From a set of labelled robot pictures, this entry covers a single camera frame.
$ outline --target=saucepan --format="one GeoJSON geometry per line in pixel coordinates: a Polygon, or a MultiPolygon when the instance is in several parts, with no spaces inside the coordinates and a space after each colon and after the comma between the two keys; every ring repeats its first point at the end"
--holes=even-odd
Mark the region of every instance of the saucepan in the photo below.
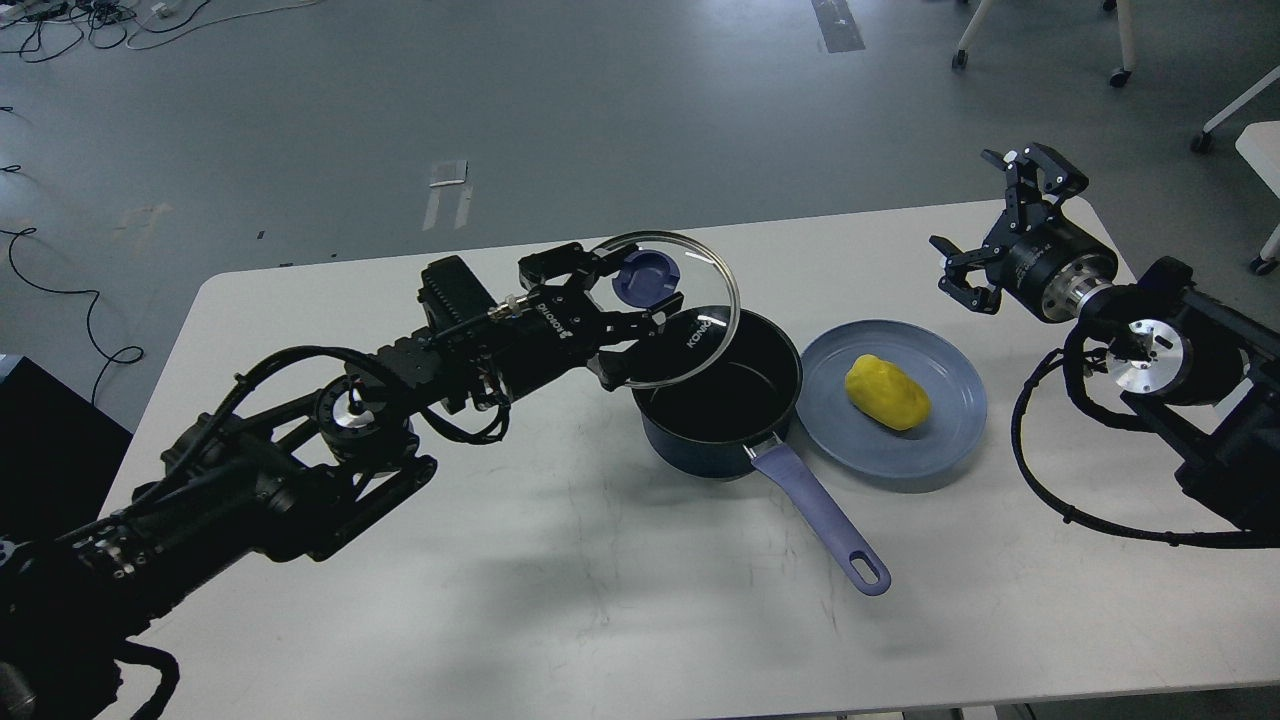
{"type": "MultiPolygon", "coordinates": [[[[668,333],[694,347],[726,307],[704,306],[672,316],[668,333]]],[[[634,388],[645,436],[678,470],[732,480],[760,470],[791,498],[849,580],[877,596],[888,568],[785,439],[800,397],[803,370],[795,345],[776,324],[742,309],[723,352],[696,375],[658,388],[634,388]]]]}

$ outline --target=chair leg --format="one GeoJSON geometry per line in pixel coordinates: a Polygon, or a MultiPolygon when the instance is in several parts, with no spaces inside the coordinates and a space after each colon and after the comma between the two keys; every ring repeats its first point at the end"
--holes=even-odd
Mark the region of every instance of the chair leg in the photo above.
{"type": "Polygon", "coordinates": [[[1271,70],[1262,79],[1253,83],[1253,87],[1245,90],[1244,94],[1233,100],[1230,105],[1222,108],[1221,113],[1213,115],[1213,118],[1210,122],[1204,123],[1202,132],[1204,135],[1213,132],[1213,128],[1222,124],[1224,120],[1226,120],[1233,114],[1235,114],[1236,110],[1243,108],[1245,102],[1257,97],[1260,92],[1266,90],[1268,85],[1271,85],[1277,79],[1280,79],[1280,65],[1276,65],[1276,69],[1271,70]]]}
{"type": "Polygon", "coordinates": [[[1120,26],[1120,68],[1111,73],[1111,87],[1124,87],[1138,65],[1138,53],[1133,47],[1133,4],[1116,0],[1116,24],[1120,26]]]}
{"type": "Polygon", "coordinates": [[[969,27],[964,28],[964,35],[960,37],[960,45],[956,45],[956,50],[968,50],[973,45],[973,36],[978,33],[978,28],[987,19],[987,13],[991,12],[991,6],[995,4],[996,0],[982,0],[982,4],[973,13],[973,19],[969,20],[969,27]]]}
{"type": "Polygon", "coordinates": [[[1276,225],[1276,229],[1271,231],[1267,243],[1258,251],[1258,256],[1249,263],[1249,272],[1254,275],[1265,275],[1276,269],[1276,265],[1280,265],[1276,255],[1280,255],[1280,225],[1276,225]]]}

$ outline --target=power strip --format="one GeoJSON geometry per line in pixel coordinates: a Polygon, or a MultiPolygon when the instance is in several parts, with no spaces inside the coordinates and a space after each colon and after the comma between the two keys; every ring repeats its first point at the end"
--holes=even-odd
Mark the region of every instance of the power strip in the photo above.
{"type": "Polygon", "coordinates": [[[17,3],[0,9],[0,22],[13,23],[29,14],[29,10],[45,0],[18,0],[17,3]]]}

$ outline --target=white table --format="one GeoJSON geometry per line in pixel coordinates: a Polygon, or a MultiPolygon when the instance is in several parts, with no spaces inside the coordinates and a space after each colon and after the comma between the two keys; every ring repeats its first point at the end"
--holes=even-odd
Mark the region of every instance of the white table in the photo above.
{"type": "MultiPolygon", "coordinates": [[[[982,445],[954,484],[873,487],[795,445],[893,573],[858,593],[763,477],[682,475],[626,392],[573,372],[513,409],[498,446],[424,433],[436,478],[324,564],[234,565],[142,635],[183,680],[173,717],[701,717],[986,705],[1280,680],[1280,553],[1126,542],[1064,525],[1018,477],[1009,414],[1066,325],[1012,299],[998,318],[936,287],[946,234],[974,247],[1001,202],[687,231],[736,269],[745,305],[804,347],[864,318],[931,328],[987,386],[982,445]]],[[[1107,238],[1093,210],[1071,217],[1107,238]]],[[[497,295],[539,246],[465,252],[497,295]]],[[[435,255],[219,275],[201,290],[109,507],[232,373],[298,343],[372,350],[422,324],[435,255]]],[[[1123,279],[1132,279],[1128,269],[1123,279]]],[[[315,361],[246,410],[319,387],[315,361]]],[[[1029,460],[1121,523],[1224,529],[1183,497],[1158,439],[1106,430],[1050,380],[1029,460]]],[[[127,673],[125,717],[155,674],[127,673]]]]}
{"type": "MultiPolygon", "coordinates": [[[[1267,183],[1271,192],[1280,197],[1280,120],[1247,126],[1235,141],[1235,149],[1253,172],[1267,183]]],[[[1260,275],[1270,273],[1280,264],[1276,260],[1277,255],[1280,255],[1280,225],[1271,231],[1271,237],[1249,266],[1260,275]]]]}

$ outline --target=wire bundle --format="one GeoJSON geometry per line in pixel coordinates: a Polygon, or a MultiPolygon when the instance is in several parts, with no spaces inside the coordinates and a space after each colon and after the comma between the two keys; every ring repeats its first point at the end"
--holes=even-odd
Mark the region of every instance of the wire bundle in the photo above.
{"type": "Polygon", "coordinates": [[[157,10],[152,9],[151,14],[140,20],[137,12],[133,9],[138,0],[132,0],[132,3],[128,4],[127,0],[64,0],[50,8],[28,13],[22,18],[9,22],[8,24],[0,26],[0,31],[15,26],[31,28],[17,49],[0,50],[0,55],[18,55],[23,63],[28,64],[47,63],[54,58],[60,58],[63,54],[84,41],[88,41],[90,45],[97,47],[99,50],[110,50],[111,47],[116,47],[119,45],[124,45],[129,50],[151,50],[154,47],[160,47],[161,45],[168,45],[179,37],[184,37],[197,29],[204,29],[210,26],[239,18],[265,15],[268,13],[276,13],[280,10],[293,10],[307,5],[319,5],[324,0],[298,0],[297,3],[288,5],[237,13],[198,24],[192,24],[200,12],[212,0],[201,0],[201,3],[196,5],[184,19],[178,20],[175,24],[152,27],[152,20],[159,17],[157,10]],[[133,23],[136,27],[131,31],[128,23],[133,23]],[[55,53],[47,54],[45,49],[45,29],[47,26],[70,26],[76,29],[76,38],[55,53]],[[95,41],[95,35],[104,32],[105,28],[119,28],[119,36],[106,44],[95,41]],[[177,32],[177,35],[160,42],[141,45],[134,42],[140,36],[159,36],[173,32],[177,32]]]}

